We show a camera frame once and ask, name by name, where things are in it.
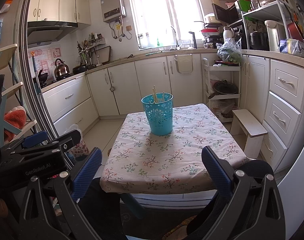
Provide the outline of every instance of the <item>range hood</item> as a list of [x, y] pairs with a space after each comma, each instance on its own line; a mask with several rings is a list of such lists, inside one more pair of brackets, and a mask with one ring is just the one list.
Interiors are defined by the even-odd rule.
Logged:
[[65, 35], [73, 32], [78, 27], [77, 23], [58, 21], [33, 21], [28, 22], [27, 37], [28, 48], [48, 45], [59, 41]]

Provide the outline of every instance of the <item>dark floor mat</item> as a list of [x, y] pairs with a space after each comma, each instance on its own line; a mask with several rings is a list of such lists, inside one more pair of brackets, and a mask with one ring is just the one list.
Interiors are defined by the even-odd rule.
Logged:
[[145, 209], [146, 216], [143, 219], [137, 219], [124, 204], [120, 204], [121, 220], [126, 235], [147, 240], [161, 240], [162, 236], [183, 220], [197, 215], [202, 210]]

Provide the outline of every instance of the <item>stainless steel kettle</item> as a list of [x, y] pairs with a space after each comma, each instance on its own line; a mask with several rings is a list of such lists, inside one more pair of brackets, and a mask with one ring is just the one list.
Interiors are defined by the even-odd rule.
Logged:
[[69, 74], [69, 67], [68, 65], [64, 64], [64, 61], [60, 58], [57, 58], [55, 61], [55, 66], [56, 69], [54, 70], [54, 76], [56, 77], [56, 79], [60, 79], [62, 76]]

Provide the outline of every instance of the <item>red frying pan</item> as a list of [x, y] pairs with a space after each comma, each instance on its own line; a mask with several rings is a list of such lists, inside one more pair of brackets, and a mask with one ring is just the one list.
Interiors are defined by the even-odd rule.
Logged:
[[288, 7], [285, 4], [284, 4], [284, 6], [287, 9], [288, 14], [290, 15], [290, 19], [291, 19], [291, 22], [287, 25], [287, 29], [290, 32], [291, 37], [295, 40], [303, 41], [304, 38], [303, 38], [303, 34], [302, 34], [300, 28], [298, 27], [297, 23], [295, 21], [293, 21], [292, 14], [291, 14], [290, 10], [288, 9]]

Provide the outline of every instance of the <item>basket rim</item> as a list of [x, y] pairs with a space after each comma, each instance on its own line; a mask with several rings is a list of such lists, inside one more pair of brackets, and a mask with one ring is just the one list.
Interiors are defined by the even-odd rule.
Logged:
[[164, 102], [159, 102], [159, 103], [155, 103], [155, 104], [150, 104], [150, 103], [145, 103], [145, 102], [143, 102], [143, 99], [144, 99], [144, 98], [147, 98], [147, 97], [149, 97], [149, 96], [152, 96], [153, 94], [148, 95], [148, 96], [145, 96], [144, 98], [141, 99], [141, 102], [142, 102], [142, 104], [146, 104], [146, 105], [157, 105], [157, 104], [166, 103], [166, 102], [168, 102], [168, 101], [170, 101], [170, 100], [173, 99], [173, 95], [172, 95], [172, 94], [170, 94], [170, 93], [164, 93], [164, 94], [171, 95], [170, 98], [169, 98], [168, 100], [164, 101]]

